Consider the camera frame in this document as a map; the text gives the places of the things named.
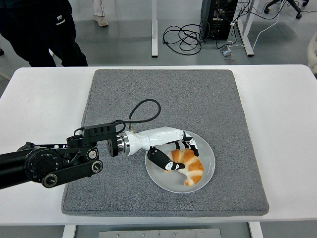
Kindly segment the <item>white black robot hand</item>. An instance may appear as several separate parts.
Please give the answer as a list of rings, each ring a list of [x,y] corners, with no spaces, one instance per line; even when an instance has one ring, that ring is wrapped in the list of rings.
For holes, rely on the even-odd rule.
[[[140,149],[147,150],[147,158],[158,167],[167,171],[180,170],[185,168],[185,165],[174,162],[165,153],[157,149],[157,146],[175,143],[176,149],[178,149],[178,142],[181,141],[186,148],[194,152],[195,156],[199,155],[193,137],[183,130],[172,127],[149,129],[138,133],[125,131],[119,134],[117,140],[123,144],[123,153],[125,155],[133,155]]]

